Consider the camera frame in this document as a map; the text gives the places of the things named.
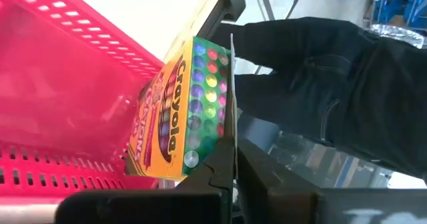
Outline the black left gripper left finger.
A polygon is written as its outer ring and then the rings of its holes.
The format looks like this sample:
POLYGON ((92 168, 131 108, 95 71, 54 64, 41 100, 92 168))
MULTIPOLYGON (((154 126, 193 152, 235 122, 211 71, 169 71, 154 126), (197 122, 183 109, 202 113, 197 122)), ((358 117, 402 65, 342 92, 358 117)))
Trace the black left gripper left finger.
POLYGON ((191 190, 194 192, 215 189, 232 190, 235 174, 236 148, 234 139, 223 137, 218 140, 213 151, 205 158, 203 163, 186 177, 177 189, 191 190))

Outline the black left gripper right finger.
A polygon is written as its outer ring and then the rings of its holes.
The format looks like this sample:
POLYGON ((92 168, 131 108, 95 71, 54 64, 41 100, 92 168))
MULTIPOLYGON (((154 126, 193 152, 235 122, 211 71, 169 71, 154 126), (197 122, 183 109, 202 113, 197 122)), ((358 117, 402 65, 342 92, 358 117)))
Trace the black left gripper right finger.
POLYGON ((316 224, 319 187, 238 139, 238 188, 246 224, 316 224))

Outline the yellow green Crayola crayon box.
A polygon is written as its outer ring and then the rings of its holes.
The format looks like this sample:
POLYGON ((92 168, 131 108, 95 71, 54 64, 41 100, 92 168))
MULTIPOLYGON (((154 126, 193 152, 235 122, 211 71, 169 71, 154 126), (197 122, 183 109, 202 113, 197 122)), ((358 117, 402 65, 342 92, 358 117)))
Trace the yellow green Crayola crayon box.
POLYGON ((235 53, 186 41, 142 91, 128 153, 136 175, 182 180, 237 132, 235 53))

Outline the person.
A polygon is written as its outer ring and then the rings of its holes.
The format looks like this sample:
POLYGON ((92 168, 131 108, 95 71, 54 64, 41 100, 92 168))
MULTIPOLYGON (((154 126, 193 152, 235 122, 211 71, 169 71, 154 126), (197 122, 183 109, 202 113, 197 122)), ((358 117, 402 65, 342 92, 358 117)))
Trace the person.
POLYGON ((245 114, 427 183, 427 49, 317 17, 223 23, 211 41, 272 70, 236 76, 245 114))

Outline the red plastic basket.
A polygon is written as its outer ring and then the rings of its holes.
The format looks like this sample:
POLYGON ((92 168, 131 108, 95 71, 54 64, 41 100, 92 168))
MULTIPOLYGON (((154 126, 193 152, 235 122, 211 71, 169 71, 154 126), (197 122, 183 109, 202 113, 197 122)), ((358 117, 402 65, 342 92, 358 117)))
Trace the red plastic basket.
POLYGON ((0 0, 0 205, 154 188, 124 158, 161 66, 82 0, 0 0))

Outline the crumpled silver foil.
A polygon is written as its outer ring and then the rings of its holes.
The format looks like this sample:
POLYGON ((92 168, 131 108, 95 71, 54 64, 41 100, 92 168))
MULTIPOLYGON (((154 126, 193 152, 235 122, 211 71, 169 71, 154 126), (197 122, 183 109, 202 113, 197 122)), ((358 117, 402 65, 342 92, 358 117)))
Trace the crumpled silver foil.
POLYGON ((403 27, 385 24, 372 24, 368 29, 382 37, 389 37, 399 41, 404 41, 419 49, 422 49, 424 46, 425 37, 423 35, 403 27))

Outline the blue plastic crate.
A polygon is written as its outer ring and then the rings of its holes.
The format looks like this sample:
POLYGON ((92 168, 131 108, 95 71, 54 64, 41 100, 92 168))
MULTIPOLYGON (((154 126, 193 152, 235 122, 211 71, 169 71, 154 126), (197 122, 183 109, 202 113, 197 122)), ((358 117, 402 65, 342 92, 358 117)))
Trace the blue plastic crate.
POLYGON ((371 20, 427 34, 427 0, 377 0, 371 20))

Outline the black table frame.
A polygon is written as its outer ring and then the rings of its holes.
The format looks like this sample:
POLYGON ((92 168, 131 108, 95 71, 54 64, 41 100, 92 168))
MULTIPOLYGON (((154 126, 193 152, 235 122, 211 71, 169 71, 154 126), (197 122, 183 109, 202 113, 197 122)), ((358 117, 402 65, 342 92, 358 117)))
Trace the black table frame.
POLYGON ((217 0, 202 18, 202 26, 197 32, 198 37, 209 39, 222 21, 237 21, 246 8, 246 0, 217 0))

